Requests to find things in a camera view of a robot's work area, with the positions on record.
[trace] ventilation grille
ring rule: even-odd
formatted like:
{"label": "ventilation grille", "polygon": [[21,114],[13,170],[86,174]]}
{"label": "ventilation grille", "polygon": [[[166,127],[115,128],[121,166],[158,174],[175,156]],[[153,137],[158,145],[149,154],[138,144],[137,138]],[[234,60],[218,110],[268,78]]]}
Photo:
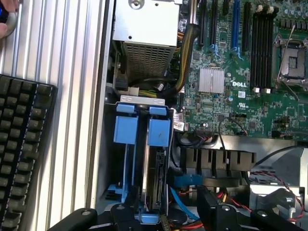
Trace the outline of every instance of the ventilation grille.
{"label": "ventilation grille", "polygon": [[175,47],[124,42],[129,77],[161,77],[171,61]]}

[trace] black ram slot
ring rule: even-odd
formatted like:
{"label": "black ram slot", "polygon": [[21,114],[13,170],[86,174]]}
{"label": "black ram slot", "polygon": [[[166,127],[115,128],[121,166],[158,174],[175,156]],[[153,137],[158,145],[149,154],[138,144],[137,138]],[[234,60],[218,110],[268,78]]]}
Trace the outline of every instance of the black ram slot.
{"label": "black ram slot", "polygon": [[256,87],[261,87],[260,78],[262,78],[261,69],[262,69],[262,35],[263,35],[263,25],[264,19],[262,16],[258,15],[259,23],[257,28],[257,70],[256,70]]}
{"label": "black ram slot", "polygon": [[274,9],[274,13],[269,21],[269,37],[268,37],[268,68],[267,68],[267,88],[271,88],[272,82],[272,63],[273,63],[273,35],[274,35],[274,18],[277,16],[279,8]]}
{"label": "black ram slot", "polygon": [[263,67],[262,67],[262,84],[261,88],[268,88],[267,82],[268,82],[268,72],[267,69],[269,67],[269,25],[270,25],[270,15],[265,16],[265,23],[264,23],[264,36],[263,36],[263,44],[264,44],[264,50],[263,50]]}
{"label": "black ram slot", "polygon": [[250,88],[256,86],[256,69],[257,69],[257,28],[259,18],[257,13],[253,15],[252,24],[252,43],[251,43],[251,65],[250,65]]}

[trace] heatsink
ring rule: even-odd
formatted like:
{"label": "heatsink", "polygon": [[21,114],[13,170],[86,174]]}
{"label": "heatsink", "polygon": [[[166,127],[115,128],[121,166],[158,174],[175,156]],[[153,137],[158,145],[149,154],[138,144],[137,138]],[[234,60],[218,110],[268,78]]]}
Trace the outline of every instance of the heatsink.
{"label": "heatsink", "polygon": [[218,93],[224,92],[225,71],[214,68],[201,68],[199,71],[199,92]]}

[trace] black wire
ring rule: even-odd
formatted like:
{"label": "black wire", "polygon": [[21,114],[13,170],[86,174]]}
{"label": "black wire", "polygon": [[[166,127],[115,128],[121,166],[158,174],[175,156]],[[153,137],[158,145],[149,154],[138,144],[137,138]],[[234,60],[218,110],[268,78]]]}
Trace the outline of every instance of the black wire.
{"label": "black wire", "polygon": [[171,159],[171,161],[172,161],[172,163],[173,163],[173,165],[174,165],[175,167],[179,167],[179,166],[177,165],[177,163],[175,163],[174,156],[173,156],[173,149],[175,148],[175,147],[174,147],[174,140],[175,140],[175,137],[173,137],[173,140],[172,140],[171,152],[170,152],[170,159]]}
{"label": "black wire", "polygon": [[281,149],[278,149],[270,154],[268,154],[267,156],[265,156],[263,159],[259,160],[256,162],[255,166],[259,166],[261,165],[263,162],[265,162],[266,160],[270,159],[271,157],[275,156],[276,154],[279,154],[281,152],[285,152],[285,151],[289,151],[289,150],[292,150],[292,149],[295,149],[295,148],[304,148],[303,146],[297,146],[297,145],[294,145],[294,146],[289,146],[289,147],[285,147],[285,148],[281,148]]}
{"label": "black wire", "polygon": [[[225,119],[228,119],[228,120],[230,120],[231,122],[237,124],[237,125],[241,128],[241,130],[245,133],[245,135],[247,135],[246,130],[243,128],[243,126],[242,126],[238,121],[236,121],[235,119],[230,118],[230,117],[226,117]],[[220,121],[220,122],[219,122],[219,125],[218,125],[218,135],[219,135],[219,138],[220,138],[222,150],[225,151],[225,150],[226,150],[226,147],[225,147],[225,143],[224,143],[224,141],[223,141],[223,139],[222,139],[222,135],[221,135],[221,124],[222,124],[222,121]]]}
{"label": "black wire", "polygon": [[177,141],[178,144],[180,144],[179,146],[186,147],[186,148],[198,148],[204,143],[204,140],[200,137],[198,137],[198,139],[196,139],[195,141],[192,141],[190,143],[184,143],[181,140],[184,134],[185,133],[179,133],[179,132],[175,133],[176,141]]}
{"label": "black wire", "polygon": [[152,78],[139,78],[129,83],[129,87],[136,86],[141,83],[148,83],[148,82],[165,82],[165,83],[176,83],[177,80],[173,78],[167,77],[152,77]]}
{"label": "black wire", "polygon": [[222,139],[222,135],[221,135],[221,124],[222,124],[222,121],[219,122],[219,125],[218,125],[218,135],[219,135],[219,138],[220,138],[220,142],[221,142],[221,146],[222,146],[222,150],[226,150],[226,147],[225,147],[225,143]]}

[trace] motherboard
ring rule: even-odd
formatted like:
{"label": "motherboard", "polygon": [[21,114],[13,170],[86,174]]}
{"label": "motherboard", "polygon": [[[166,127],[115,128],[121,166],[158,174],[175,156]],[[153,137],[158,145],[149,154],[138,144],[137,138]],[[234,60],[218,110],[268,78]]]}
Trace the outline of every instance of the motherboard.
{"label": "motherboard", "polygon": [[205,0],[198,15],[185,131],[246,135],[233,118],[249,137],[308,141],[308,1]]}

